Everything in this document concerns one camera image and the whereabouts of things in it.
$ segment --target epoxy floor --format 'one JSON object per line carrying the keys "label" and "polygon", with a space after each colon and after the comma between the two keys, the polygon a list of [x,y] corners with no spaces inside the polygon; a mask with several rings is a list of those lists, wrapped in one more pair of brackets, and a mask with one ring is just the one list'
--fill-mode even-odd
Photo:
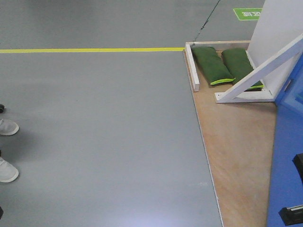
{"label": "epoxy floor", "polygon": [[[0,1],[0,48],[183,46],[215,3]],[[232,8],[262,3],[223,1],[200,40],[250,39]],[[181,52],[1,54],[0,75],[21,127],[1,226],[221,226]]]}

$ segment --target black cable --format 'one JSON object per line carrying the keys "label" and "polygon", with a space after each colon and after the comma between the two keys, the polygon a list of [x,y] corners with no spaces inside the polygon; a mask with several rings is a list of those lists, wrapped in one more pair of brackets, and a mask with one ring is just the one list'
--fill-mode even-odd
{"label": "black cable", "polygon": [[213,14],[214,10],[217,8],[217,6],[218,6],[218,4],[219,4],[220,1],[221,1],[221,0],[218,0],[217,4],[214,6],[212,12],[209,14],[209,16],[208,16],[208,18],[206,19],[205,23],[203,24],[202,28],[199,30],[197,36],[196,36],[195,39],[193,40],[193,45],[192,45],[192,46],[195,45],[195,41],[196,41],[197,38],[199,37],[201,31],[204,29],[205,25],[208,23],[210,16]]}

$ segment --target blue cabinet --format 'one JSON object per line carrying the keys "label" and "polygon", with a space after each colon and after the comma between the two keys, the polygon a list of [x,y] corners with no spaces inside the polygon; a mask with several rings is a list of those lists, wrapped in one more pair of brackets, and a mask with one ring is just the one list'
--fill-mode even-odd
{"label": "blue cabinet", "polygon": [[[267,227],[284,227],[278,212],[303,204],[303,186],[292,160],[303,153],[303,55],[276,99],[278,106]],[[303,227],[303,224],[292,225]]]}

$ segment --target green sandbag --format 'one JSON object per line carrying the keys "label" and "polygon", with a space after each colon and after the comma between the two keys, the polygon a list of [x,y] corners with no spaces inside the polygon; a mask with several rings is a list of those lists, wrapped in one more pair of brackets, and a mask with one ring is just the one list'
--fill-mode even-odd
{"label": "green sandbag", "polygon": [[[222,52],[222,58],[229,72],[236,78],[233,84],[236,84],[254,70],[243,48],[225,50]],[[259,81],[247,90],[263,88],[263,86]]]}
{"label": "green sandbag", "polygon": [[230,74],[213,47],[194,47],[192,52],[196,63],[201,67],[210,85],[233,82],[234,77]]}

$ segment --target person's foot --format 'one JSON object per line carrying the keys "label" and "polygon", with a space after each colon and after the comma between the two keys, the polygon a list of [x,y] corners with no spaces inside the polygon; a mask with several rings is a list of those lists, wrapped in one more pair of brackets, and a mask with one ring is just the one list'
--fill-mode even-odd
{"label": "person's foot", "polygon": [[19,126],[10,120],[0,119],[0,135],[11,136],[17,133]]}
{"label": "person's foot", "polygon": [[0,182],[12,182],[18,175],[19,171],[11,163],[0,157]]}

